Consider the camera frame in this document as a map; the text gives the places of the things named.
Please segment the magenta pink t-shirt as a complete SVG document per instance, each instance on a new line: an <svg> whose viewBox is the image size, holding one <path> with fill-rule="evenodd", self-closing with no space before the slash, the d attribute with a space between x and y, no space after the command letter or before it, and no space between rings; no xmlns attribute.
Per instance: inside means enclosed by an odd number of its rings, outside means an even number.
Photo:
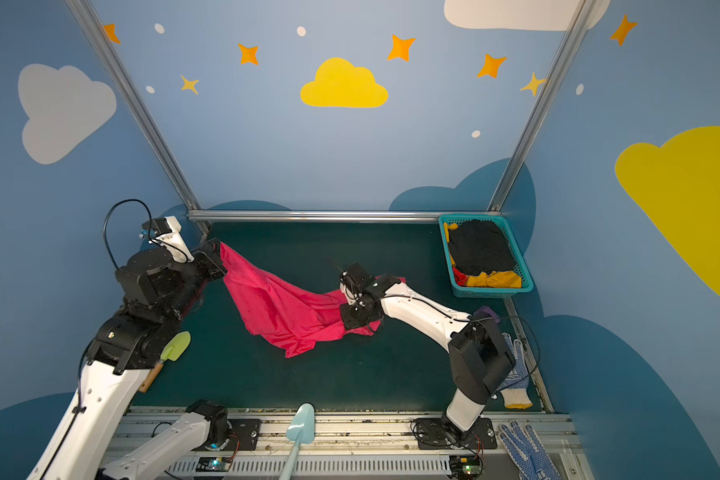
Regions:
<svg viewBox="0 0 720 480"><path fill-rule="evenodd" d="M377 320L347 330L340 315L347 299L341 291L317 294L303 290L257 268L226 244L220 248L227 270L223 281L246 329L284 350L287 358L349 333L372 336L382 324Z"/></svg>

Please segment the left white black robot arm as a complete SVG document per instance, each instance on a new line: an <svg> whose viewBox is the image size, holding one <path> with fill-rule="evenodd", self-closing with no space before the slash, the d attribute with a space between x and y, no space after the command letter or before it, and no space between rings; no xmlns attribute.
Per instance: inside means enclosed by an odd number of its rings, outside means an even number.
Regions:
<svg viewBox="0 0 720 480"><path fill-rule="evenodd" d="M102 462L121 418L205 286L226 273L218 240L173 256L143 250L115 272L122 306L98 330L78 369L77 389L32 479L156 479L209 440L211 420L189 412L146 444Z"/></svg>

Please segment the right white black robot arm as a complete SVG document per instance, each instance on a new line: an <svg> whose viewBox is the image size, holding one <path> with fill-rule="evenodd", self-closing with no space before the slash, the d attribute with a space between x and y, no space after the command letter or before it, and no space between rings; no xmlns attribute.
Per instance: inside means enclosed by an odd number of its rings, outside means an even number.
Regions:
<svg viewBox="0 0 720 480"><path fill-rule="evenodd" d="M343 271L339 280L347 300L340 307L347 330L389 317L413 327L448 353L456 391L443 415L443 428L455 438L465 436L516 366L496 321L447 308L402 279L386 274L375 277L357 263Z"/></svg>

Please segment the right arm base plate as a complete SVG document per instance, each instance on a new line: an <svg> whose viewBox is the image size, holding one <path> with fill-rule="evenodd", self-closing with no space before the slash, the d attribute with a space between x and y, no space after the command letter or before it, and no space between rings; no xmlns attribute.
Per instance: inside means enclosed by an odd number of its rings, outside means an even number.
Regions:
<svg viewBox="0 0 720 480"><path fill-rule="evenodd" d="M495 450L498 447L493 423L489 418L478 418L466 432L445 425L444 418L418 418L410 423L412 435L421 450Z"/></svg>

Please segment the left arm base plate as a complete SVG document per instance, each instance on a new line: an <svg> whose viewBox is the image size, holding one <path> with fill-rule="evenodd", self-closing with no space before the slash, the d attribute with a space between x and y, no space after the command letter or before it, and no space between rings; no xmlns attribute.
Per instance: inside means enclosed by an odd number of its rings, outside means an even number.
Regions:
<svg viewBox="0 0 720 480"><path fill-rule="evenodd" d="M261 420L255 418L216 420L207 441L199 450L211 452L253 451L257 447Z"/></svg>

